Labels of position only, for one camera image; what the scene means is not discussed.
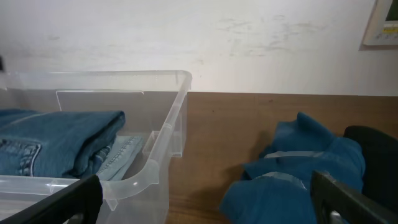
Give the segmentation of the dark blue jeans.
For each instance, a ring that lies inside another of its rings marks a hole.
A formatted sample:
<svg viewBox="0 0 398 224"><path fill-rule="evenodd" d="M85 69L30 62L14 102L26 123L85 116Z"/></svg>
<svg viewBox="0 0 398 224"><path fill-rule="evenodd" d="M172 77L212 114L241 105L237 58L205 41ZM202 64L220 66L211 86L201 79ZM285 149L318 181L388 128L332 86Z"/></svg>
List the dark blue jeans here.
<svg viewBox="0 0 398 224"><path fill-rule="evenodd" d="M124 124L122 111L1 110L1 174L77 179L93 175Z"/></svg>

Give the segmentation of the white wall panel device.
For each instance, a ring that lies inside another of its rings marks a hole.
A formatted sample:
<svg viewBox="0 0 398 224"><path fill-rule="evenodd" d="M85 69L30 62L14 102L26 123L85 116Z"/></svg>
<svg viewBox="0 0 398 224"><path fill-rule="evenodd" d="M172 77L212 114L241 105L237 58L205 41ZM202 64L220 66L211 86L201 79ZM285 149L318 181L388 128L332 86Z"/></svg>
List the white wall panel device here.
<svg viewBox="0 0 398 224"><path fill-rule="evenodd" d="M397 45L397 0L376 0L369 17L362 44Z"/></svg>

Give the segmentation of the light blue jeans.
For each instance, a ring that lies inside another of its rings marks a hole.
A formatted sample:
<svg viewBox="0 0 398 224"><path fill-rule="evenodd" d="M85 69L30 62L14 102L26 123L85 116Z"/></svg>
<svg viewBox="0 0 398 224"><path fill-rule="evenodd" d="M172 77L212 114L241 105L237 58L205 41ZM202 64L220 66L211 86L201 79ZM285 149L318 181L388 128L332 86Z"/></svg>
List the light blue jeans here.
<svg viewBox="0 0 398 224"><path fill-rule="evenodd" d="M144 139L141 136L116 136L96 175L100 180L121 180L143 145Z"/></svg>

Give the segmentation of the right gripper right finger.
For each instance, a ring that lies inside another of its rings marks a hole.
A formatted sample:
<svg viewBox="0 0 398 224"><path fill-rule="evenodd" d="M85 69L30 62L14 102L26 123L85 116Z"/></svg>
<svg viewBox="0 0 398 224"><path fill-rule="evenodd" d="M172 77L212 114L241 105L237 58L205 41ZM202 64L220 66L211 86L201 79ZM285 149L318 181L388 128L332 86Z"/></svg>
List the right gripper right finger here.
<svg viewBox="0 0 398 224"><path fill-rule="evenodd" d="M310 195L321 224L397 223L397 214L324 172L313 172Z"/></svg>

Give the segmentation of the black folded garment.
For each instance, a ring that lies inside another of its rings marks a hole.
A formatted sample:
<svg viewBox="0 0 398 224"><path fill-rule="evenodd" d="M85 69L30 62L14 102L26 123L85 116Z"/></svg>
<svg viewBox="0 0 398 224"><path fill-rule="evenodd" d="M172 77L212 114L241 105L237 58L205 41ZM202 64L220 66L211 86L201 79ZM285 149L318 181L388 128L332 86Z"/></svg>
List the black folded garment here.
<svg viewBox="0 0 398 224"><path fill-rule="evenodd" d="M344 137L362 148L366 163L363 195L397 213L397 139L367 126L349 126Z"/></svg>

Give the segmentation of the teal blue shirt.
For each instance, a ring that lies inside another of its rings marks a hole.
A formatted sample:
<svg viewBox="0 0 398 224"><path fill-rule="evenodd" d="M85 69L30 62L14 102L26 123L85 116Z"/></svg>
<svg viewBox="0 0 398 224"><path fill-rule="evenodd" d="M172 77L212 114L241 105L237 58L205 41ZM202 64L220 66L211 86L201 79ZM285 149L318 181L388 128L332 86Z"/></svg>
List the teal blue shirt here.
<svg viewBox="0 0 398 224"><path fill-rule="evenodd" d="M316 223L313 172L362 190L365 169L356 141L334 135L299 112L295 120L279 122L271 144L243 165L241 179L230 185L219 210L232 223Z"/></svg>

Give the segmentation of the clear plastic storage bin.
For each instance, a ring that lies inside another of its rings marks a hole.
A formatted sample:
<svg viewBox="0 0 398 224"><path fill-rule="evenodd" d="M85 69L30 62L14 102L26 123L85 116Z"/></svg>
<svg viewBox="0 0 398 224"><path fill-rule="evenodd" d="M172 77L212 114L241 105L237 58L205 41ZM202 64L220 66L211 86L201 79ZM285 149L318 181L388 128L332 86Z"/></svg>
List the clear plastic storage bin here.
<svg viewBox="0 0 398 224"><path fill-rule="evenodd" d="M98 223L163 223L169 163L187 138L186 71L2 73L1 108L42 112L121 110L120 135L143 145L120 181L102 181Z"/></svg>

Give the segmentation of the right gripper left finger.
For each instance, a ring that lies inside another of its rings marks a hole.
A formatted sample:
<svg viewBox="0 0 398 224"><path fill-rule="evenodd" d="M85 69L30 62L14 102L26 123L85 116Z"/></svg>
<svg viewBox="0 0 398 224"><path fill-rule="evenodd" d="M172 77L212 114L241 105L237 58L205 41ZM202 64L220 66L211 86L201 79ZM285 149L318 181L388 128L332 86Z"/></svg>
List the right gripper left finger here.
<svg viewBox="0 0 398 224"><path fill-rule="evenodd" d="M99 177L91 175L2 220L1 224L95 224L102 204Z"/></svg>

